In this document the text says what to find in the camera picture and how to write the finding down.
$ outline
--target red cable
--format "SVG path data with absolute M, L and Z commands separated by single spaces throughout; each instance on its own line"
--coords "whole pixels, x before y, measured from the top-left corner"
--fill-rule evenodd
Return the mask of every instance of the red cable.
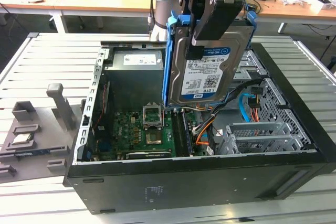
M 105 92 L 106 92 L 106 84 L 104 85 L 104 91 L 103 91 L 103 109 L 101 111 L 101 114 L 98 118 L 98 121 L 96 122 L 94 129 L 97 128 L 98 123 L 100 122 L 101 117 L 104 115 L 104 108 L 105 108 Z

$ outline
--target desk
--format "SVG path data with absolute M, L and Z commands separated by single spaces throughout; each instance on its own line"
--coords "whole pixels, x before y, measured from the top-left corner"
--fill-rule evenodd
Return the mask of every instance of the desk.
M 54 18 L 57 31 L 67 33 L 64 16 L 148 17 L 150 0 L 44 0 L 40 3 L 21 3 L 19 0 L 0 0 L 11 13 L 42 14 Z M 0 13 L 7 11 L 0 6 Z
M 287 23 L 336 25 L 336 9 L 321 10 L 318 14 L 310 10 L 310 5 L 304 3 L 284 5 L 280 0 L 260 1 L 261 12 L 258 22 L 282 22 L 278 33 L 283 33 Z
M 150 0 L 44 0 L 36 4 L 23 4 L 18 0 L 0 0 L 11 13 L 44 14 L 54 17 L 57 31 L 67 33 L 65 15 L 97 17 L 148 17 Z M 262 11 L 258 22 L 282 22 L 279 31 L 286 23 L 336 25 L 336 9 L 322 10 L 315 14 L 304 4 L 284 6 L 279 0 L 259 1 Z
M 12 124 L 16 101 L 33 106 L 55 106 L 47 97 L 49 83 L 61 82 L 70 104 L 86 98 L 101 41 L 148 40 L 147 35 L 39 34 L 27 38 L 0 74 L 0 148 Z M 336 141 L 336 98 L 331 91 L 336 78 L 305 47 L 290 37 L 254 36 L 270 53 L 308 108 Z M 0 184 L 0 223 L 177 224 L 237 223 L 247 217 L 258 224 L 334 223 L 336 173 L 315 177 L 285 200 L 91 215 L 62 177 Z

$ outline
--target gray 3d printed holder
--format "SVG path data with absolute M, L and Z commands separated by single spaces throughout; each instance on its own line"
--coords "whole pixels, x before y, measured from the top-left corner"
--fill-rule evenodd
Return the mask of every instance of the gray 3d printed holder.
M 0 150 L 0 183 L 65 174 L 82 111 L 70 106 L 62 84 L 50 84 L 47 95 L 56 108 L 34 108 L 17 102 L 13 123 Z

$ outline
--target motherboard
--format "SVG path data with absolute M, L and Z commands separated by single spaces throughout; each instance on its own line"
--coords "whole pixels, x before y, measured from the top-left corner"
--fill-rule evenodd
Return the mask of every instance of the motherboard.
M 113 116 L 112 138 L 96 141 L 95 159 L 113 161 L 180 156 L 180 150 L 175 148 L 179 143 L 176 143 L 178 137 L 174 133 L 174 112 L 147 107 L 143 111 L 116 112 Z M 196 125 L 195 115 L 190 111 L 183 116 L 187 134 L 191 134 Z M 190 146 L 189 149 L 188 155 L 192 154 L 193 148 Z

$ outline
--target white slatted table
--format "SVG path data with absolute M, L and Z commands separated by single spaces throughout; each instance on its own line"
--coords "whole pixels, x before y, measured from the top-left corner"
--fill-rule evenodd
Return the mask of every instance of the white slatted table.
M 79 104 L 87 96 L 100 41 L 126 39 L 147 40 L 148 37 L 40 34 L 37 38 L 27 38 L 0 74 L 0 145 L 12 123 L 11 110 L 16 101 L 31 100 L 34 106 L 54 106 L 53 100 L 46 96 L 46 88 L 51 82 L 61 82 L 70 104 Z M 254 42 L 263 43 L 335 139 L 336 98 L 332 77 L 317 69 L 321 66 L 314 56 L 289 37 L 255 36 Z M 95 216 L 86 210 L 72 188 L 63 187 L 62 180 L 54 177 L 0 184 L 0 223 L 228 223 L 236 222 L 239 217 L 265 224 L 334 223 L 336 220 L 336 173 L 314 178 L 285 200 Z

